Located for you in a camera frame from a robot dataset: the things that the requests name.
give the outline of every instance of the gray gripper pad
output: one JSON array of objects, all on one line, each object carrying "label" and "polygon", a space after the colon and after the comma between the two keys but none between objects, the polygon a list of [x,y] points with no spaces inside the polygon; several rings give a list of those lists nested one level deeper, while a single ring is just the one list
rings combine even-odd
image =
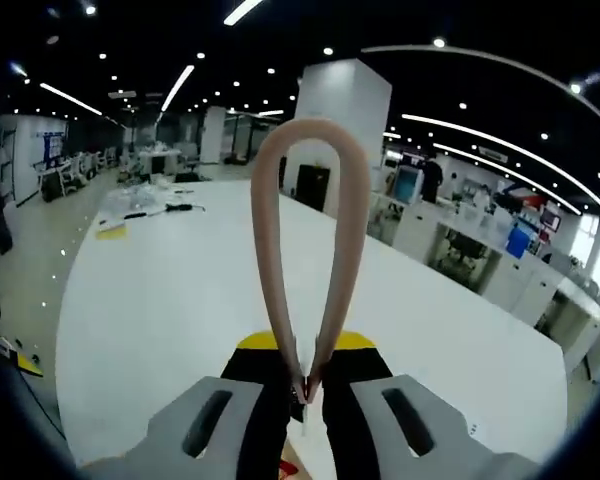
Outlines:
[{"label": "gray gripper pad", "polygon": [[464,416],[408,375],[351,386],[382,480],[521,480],[537,471],[530,460],[494,454],[471,438]]},{"label": "gray gripper pad", "polygon": [[137,446],[84,471],[103,480],[234,480],[261,390],[257,383],[205,377],[151,418]]}]

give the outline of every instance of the beige rubber tube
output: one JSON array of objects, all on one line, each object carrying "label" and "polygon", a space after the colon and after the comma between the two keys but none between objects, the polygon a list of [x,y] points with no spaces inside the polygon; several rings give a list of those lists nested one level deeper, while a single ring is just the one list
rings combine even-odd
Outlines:
[{"label": "beige rubber tube", "polygon": [[[306,139],[323,140],[340,157],[340,197],[329,294],[309,378],[305,381],[282,277],[278,170],[289,148]],[[364,247],[371,182],[364,150],[344,129],[329,120],[291,120],[276,128],[262,143],[251,179],[253,233],[262,292],[271,328],[285,359],[300,401],[310,403],[320,372],[342,331],[356,283]]]}]

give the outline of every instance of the white table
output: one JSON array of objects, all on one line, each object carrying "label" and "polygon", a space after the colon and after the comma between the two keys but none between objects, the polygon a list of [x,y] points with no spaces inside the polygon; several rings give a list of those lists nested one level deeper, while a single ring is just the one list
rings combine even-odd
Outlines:
[{"label": "white table", "polygon": [[175,175],[178,173],[178,156],[181,155],[180,150],[172,148],[171,150],[151,150],[141,151],[138,153],[138,157],[142,161],[142,169],[144,173],[151,173],[151,163],[156,157],[166,157],[164,165],[164,173],[168,175]]},{"label": "white table", "polygon": [[[96,240],[97,221],[67,281],[56,350],[64,431],[79,465],[119,455],[149,419],[236,344],[269,329],[253,245],[249,182],[182,184],[206,213],[131,220],[126,238]],[[312,345],[327,295],[335,221],[281,197],[289,311]],[[367,237],[345,329],[374,341],[471,423],[496,452],[542,461],[566,427],[565,371],[549,339],[453,281]],[[333,477],[319,414],[290,441],[314,478]]]}]

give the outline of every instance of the floor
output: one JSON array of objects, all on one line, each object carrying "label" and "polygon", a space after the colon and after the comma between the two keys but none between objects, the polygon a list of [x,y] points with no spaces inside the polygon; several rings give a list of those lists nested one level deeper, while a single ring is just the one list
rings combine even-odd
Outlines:
[{"label": "floor", "polygon": [[[205,165],[212,180],[250,178],[248,166]],[[15,212],[14,247],[0,256],[0,333],[18,339],[24,353],[37,354],[50,393],[55,393],[55,335],[64,285],[73,259],[101,199],[116,186],[115,171],[95,177],[81,191],[45,203],[38,195]],[[579,367],[568,382],[568,430],[576,428],[597,387]]]}]

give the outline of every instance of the black ceiling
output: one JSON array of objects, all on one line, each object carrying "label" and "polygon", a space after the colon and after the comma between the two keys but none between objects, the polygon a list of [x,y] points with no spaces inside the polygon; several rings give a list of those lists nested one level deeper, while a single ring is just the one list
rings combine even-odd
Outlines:
[{"label": "black ceiling", "polygon": [[[375,0],[264,0],[236,26],[223,20],[239,0],[190,2],[137,0],[96,2],[88,17],[77,0],[32,0],[6,5],[14,35],[1,38],[7,57],[32,79],[10,75],[4,111],[52,110],[92,115],[39,88],[46,82],[105,115],[128,121],[122,100],[107,93],[135,90],[166,95],[182,69],[195,65],[169,111],[186,112],[202,99],[226,107],[285,110],[291,118],[297,79],[306,65],[360,58],[393,85],[389,126],[430,148],[431,140],[471,151],[478,143],[520,161],[520,172],[539,183],[558,183],[557,193],[577,206],[590,205],[580,189],[555,172],[500,145],[453,130],[401,119],[431,117],[494,135],[555,163],[600,195],[600,119],[563,90],[508,65],[439,52],[361,53],[365,47],[430,45],[444,37],[453,47],[475,49],[536,68],[568,84],[600,73],[600,2],[468,2]],[[49,13],[49,8],[57,16]],[[46,40],[59,36],[54,45]],[[332,57],[322,50],[330,46]],[[106,60],[98,58],[106,53]],[[196,58],[204,52],[203,60]],[[276,73],[270,75],[268,68]],[[233,87],[239,81],[240,87]],[[220,97],[214,92],[220,91]],[[600,82],[586,98],[600,109]],[[458,104],[468,105],[460,110]],[[428,132],[434,133],[429,139]],[[549,140],[540,139],[546,132]]]}]

